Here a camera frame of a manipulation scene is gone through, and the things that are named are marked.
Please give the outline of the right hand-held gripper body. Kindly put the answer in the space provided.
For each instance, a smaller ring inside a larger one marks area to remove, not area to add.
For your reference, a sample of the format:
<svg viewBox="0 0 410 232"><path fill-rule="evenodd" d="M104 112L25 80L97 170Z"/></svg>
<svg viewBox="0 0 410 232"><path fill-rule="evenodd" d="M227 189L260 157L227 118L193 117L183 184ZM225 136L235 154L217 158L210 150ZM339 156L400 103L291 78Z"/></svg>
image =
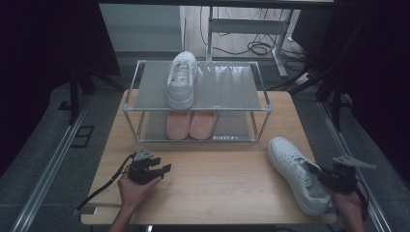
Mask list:
<svg viewBox="0 0 410 232"><path fill-rule="evenodd" d="M331 168L322 167L317 178L325 187L334 192L350 194L357 187L357 168L375 169L376 165L348 156L340 156L333 158Z"/></svg>

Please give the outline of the white sneaker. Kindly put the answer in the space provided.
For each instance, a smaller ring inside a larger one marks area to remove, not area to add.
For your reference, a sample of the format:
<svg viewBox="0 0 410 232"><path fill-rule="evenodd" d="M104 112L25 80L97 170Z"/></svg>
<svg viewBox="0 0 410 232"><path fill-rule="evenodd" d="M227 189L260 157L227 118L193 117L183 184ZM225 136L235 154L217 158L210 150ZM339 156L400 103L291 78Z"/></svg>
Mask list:
<svg viewBox="0 0 410 232"><path fill-rule="evenodd" d="M166 83L168 104L173 109L193 106L193 85L197 76L197 61L189 51L179 53L171 63Z"/></svg>
<svg viewBox="0 0 410 232"><path fill-rule="evenodd" d="M270 140L268 157L291 187L304 213L319 216L327 211L332 197L322 188L317 176L308 171L307 163L314 161L305 157L288 139L280 136Z"/></svg>

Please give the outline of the silver metal shoe rack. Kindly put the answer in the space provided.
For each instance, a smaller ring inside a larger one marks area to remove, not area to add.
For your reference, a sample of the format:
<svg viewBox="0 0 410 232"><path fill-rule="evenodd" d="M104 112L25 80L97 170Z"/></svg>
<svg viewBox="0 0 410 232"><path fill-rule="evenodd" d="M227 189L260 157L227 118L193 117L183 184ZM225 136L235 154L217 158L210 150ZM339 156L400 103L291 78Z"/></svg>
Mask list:
<svg viewBox="0 0 410 232"><path fill-rule="evenodd" d="M217 111L212 135L194 139L166 136L171 111L166 94L169 61L139 61L123 112L138 142L257 142L272 113L258 64L255 62L205 61L197 67L193 106L183 111Z"/></svg>

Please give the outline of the metal floor rail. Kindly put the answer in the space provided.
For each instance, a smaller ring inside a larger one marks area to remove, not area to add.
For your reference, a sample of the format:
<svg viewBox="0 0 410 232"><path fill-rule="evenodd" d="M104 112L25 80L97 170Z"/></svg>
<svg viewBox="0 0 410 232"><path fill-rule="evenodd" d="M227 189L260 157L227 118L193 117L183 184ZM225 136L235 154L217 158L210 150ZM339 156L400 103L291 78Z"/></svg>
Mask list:
<svg viewBox="0 0 410 232"><path fill-rule="evenodd" d="M40 179L35 184L30 196L26 200L20 214L15 220L10 232L28 232L38 211L40 210L44 199L54 181L56 174L71 147L74 136L78 131L80 124L85 117L91 96L86 96L80 103L78 116L73 123L67 128L62 140L57 146L55 152L48 161Z"/></svg>
<svg viewBox="0 0 410 232"><path fill-rule="evenodd" d="M333 123L332 118L331 118L331 110L328 108L328 106L324 102L321 102L321 101L317 104L317 106L325 119L327 127L337 145L339 152L343 156L342 160L351 160L351 159L356 160L356 158L352 155L341 132L337 130L336 126ZM363 162L362 164L356 164L355 168L356 168L357 177L362 182L361 186L363 188L366 188L367 197L368 197L368 214L376 230L378 232L392 232L392 228L387 222L384 212L380 208L380 205L377 202L376 198L374 197L373 192L368 188L368 184L362 173L362 169L375 169L376 165Z"/></svg>

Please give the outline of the black stand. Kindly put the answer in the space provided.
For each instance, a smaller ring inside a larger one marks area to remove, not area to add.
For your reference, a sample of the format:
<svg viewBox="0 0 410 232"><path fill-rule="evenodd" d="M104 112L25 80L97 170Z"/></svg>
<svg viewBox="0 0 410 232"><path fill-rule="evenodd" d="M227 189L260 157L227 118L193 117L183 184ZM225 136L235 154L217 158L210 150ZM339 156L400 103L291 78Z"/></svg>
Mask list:
<svg viewBox="0 0 410 232"><path fill-rule="evenodd" d="M312 65L306 65L295 77L286 83L283 90L288 92L290 95L295 95L307 87L310 87L318 82L321 82L319 89L316 92L316 99L320 102L324 102L329 96L333 96L333 101L331 102L331 122L337 129L341 131L339 123L339 113L343 106L342 103L342 74L341 74L341 61L336 59L334 63L324 72L321 72L313 77L309 78L303 84L298 85L290 90L288 90L288 85L294 83L299 79L307 70L312 68Z"/></svg>
<svg viewBox="0 0 410 232"><path fill-rule="evenodd" d="M71 112L69 124L72 125L79 117L79 90L82 90L82 92L87 96L93 95L96 91L96 85L93 78L96 77L114 89L122 92L125 90L125 87L113 79L113 76L120 75L121 72L119 68L116 68L113 73L104 73L92 68L91 66L74 68L70 74L70 100L62 101L59 105L59 110L69 110Z"/></svg>

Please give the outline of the pink slipper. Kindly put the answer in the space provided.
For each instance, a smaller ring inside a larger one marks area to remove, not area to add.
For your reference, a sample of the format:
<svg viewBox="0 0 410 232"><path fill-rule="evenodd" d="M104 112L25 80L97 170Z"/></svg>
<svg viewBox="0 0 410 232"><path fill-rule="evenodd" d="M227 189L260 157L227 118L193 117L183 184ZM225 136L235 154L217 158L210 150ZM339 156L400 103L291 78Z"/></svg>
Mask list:
<svg viewBox="0 0 410 232"><path fill-rule="evenodd" d="M219 118L217 111L195 111L190 121L190 136L194 139L208 139Z"/></svg>
<svg viewBox="0 0 410 232"><path fill-rule="evenodd" d="M166 121L166 136L171 140L185 139L190 131L190 111L171 111Z"/></svg>

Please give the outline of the person's right hand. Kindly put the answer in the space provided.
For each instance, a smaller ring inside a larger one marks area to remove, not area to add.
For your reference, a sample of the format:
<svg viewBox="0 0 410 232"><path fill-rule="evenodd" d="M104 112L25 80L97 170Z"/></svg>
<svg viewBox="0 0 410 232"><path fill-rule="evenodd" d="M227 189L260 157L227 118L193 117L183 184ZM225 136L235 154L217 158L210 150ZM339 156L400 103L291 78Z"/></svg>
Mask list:
<svg viewBox="0 0 410 232"><path fill-rule="evenodd" d="M366 192L359 188L359 192L353 191L349 194L334 192L332 194L333 201L337 206L337 210L341 218L345 222L363 222L363 207L362 199L367 200Z"/></svg>

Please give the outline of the grey cabinet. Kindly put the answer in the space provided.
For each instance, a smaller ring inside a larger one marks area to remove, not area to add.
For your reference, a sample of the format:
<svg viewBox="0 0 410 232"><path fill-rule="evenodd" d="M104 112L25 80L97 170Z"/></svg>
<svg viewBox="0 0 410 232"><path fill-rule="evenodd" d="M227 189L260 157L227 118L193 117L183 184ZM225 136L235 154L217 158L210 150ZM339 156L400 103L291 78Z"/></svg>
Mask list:
<svg viewBox="0 0 410 232"><path fill-rule="evenodd" d="M100 4L115 51L177 52L184 49L185 8Z"/></svg>

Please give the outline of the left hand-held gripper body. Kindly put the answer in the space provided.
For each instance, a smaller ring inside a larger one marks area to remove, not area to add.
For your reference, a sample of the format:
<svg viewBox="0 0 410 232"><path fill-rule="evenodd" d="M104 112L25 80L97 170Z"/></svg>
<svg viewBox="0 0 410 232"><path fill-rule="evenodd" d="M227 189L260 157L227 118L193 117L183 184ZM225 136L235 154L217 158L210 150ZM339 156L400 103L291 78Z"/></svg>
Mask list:
<svg viewBox="0 0 410 232"><path fill-rule="evenodd" d="M139 185L146 185L155 177L155 170L151 170L150 159L154 159L154 155L148 150L141 147L135 152L132 158L132 163L129 168L129 178Z"/></svg>

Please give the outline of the person's left hand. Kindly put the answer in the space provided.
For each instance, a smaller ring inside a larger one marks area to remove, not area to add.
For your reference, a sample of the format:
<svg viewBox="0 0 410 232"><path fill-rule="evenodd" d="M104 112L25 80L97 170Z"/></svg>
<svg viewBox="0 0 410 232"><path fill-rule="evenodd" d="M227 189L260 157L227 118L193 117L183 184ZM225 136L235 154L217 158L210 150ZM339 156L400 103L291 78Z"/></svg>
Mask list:
<svg viewBox="0 0 410 232"><path fill-rule="evenodd" d="M146 195L154 186L161 181L161 177L155 178L145 185L138 185L129 178L127 172L117 182L120 198L122 202L121 210L123 212L134 212L143 202Z"/></svg>

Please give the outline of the white desk frame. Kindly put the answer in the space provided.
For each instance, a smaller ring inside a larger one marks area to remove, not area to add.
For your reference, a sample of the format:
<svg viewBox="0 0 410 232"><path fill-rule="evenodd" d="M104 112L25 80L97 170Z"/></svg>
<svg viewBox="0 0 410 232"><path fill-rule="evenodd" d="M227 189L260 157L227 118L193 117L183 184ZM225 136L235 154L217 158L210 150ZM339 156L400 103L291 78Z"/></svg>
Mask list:
<svg viewBox="0 0 410 232"><path fill-rule="evenodd" d="M228 19L218 18L213 15L213 7L210 7L208 16L208 43L205 53L207 61L211 61L213 58L212 38L214 33L233 33L233 34L265 34L276 35L278 40L272 48L272 55L276 62L279 76L287 78L288 74L285 69L284 63L280 58L280 52L283 43L286 39L288 28L293 15L293 10L289 10L284 20L273 19Z"/></svg>

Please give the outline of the white power strip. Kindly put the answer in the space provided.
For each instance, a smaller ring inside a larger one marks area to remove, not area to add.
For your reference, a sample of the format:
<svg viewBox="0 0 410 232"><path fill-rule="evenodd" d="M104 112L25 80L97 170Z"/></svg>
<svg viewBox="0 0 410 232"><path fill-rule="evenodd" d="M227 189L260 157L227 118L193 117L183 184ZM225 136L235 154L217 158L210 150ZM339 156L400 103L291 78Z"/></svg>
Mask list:
<svg viewBox="0 0 410 232"><path fill-rule="evenodd" d="M310 80L310 78L311 78L311 75L310 75L308 72L305 72L301 77L299 77L299 78L295 81L295 83L296 83L297 85L302 85L302 84L304 84L305 82L307 82L308 80Z"/></svg>

